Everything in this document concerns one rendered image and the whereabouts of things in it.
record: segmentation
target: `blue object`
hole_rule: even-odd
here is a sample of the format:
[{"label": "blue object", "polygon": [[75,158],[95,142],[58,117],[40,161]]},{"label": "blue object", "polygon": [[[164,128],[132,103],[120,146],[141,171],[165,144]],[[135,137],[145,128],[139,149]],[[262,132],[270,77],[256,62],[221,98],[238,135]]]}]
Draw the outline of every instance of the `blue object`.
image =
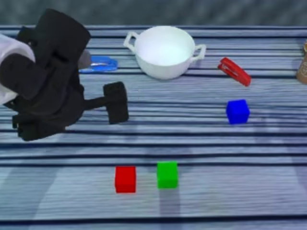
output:
[{"label": "blue object", "polygon": [[100,73],[115,71],[118,69],[118,62],[107,56],[92,56],[92,64],[89,68],[79,70],[80,73]]},{"label": "blue object", "polygon": [[250,114],[246,100],[229,101],[226,114],[229,123],[232,125],[246,123]]}]

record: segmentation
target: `wooden table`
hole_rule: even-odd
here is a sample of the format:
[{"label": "wooden table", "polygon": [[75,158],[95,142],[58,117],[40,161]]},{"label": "wooden table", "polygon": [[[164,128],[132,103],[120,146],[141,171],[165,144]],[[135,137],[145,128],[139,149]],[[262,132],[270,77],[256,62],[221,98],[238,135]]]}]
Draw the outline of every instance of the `wooden table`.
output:
[{"label": "wooden table", "polygon": [[[65,134],[26,143],[0,107],[1,230],[307,228],[307,86],[295,79],[307,27],[183,28],[207,45],[206,58],[164,82],[142,74],[122,45],[146,27],[89,27],[90,52],[119,69],[82,75],[86,98],[123,81],[129,122],[111,126],[98,109]],[[252,76],[249,87],[217,69],[223,57]],[[230,126],[225,105],[236,99],[251,115]],[[179,164],[180,186],[159,191],[156,162],[168,160]],[[137,166],[137,194],[119,195],[114,168],[127,164]]]}]

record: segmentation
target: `red clamp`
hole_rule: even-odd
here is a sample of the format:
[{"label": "red clamp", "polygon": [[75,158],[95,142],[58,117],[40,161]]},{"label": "red clamp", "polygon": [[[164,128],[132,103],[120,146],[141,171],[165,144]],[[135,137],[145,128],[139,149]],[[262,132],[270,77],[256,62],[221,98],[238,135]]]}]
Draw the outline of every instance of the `red clamp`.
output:
[{"label": "red clamp", "polygon": [[240,82],[242,85],[249,86],[251,77],[232,60],[226,57],[223,58],[221,63],[218,65],[218,68],[225,74]]}]

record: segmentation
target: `robotic hand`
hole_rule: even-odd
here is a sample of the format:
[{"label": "robotic hand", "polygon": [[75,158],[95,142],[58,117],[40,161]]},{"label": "robotic hand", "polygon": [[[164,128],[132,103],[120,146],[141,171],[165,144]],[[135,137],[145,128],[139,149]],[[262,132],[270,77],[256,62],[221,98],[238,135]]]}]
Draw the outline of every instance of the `robotic hand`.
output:
[{"label": "robotic hand", "polygon": [[110,124],[128,120],[122,82],[104,85],[104,97],[84,98],[78,68],[90,65],[84,51],[90,37],[77,21],[47,9],[34,29],[23,27],[17,35],[15,42],[23,43],[24,50],[1,56],[0,91],[8,95],[2,103],[18,112],[12,125],[24,141],[64,132],[85,110],[103,106]]}]

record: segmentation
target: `white pot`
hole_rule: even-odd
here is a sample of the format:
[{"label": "white pot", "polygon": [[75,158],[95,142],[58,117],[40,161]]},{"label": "white pot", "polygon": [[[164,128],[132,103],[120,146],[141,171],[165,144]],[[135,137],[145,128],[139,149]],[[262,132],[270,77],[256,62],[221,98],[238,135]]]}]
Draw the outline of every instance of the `white pot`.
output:
[{"label": "white pot", "polygon": [[[136,38],[134,46],[130,44],[132,37]],[[155,26],[141,34],[128,32],[124,46],[135,54],[143,72],[162,80],[179,77],[206,53],[206,45],[196,46],[187,32],[173,26]]]},{"label": "white pot", "polygon": [[[0,65],[10,54],[21,54],[35,62],[34,53],[27,44],[0,34]],[[15,92],[0,83],[0,105],[13,100],[16,96],[17,94]]]}]

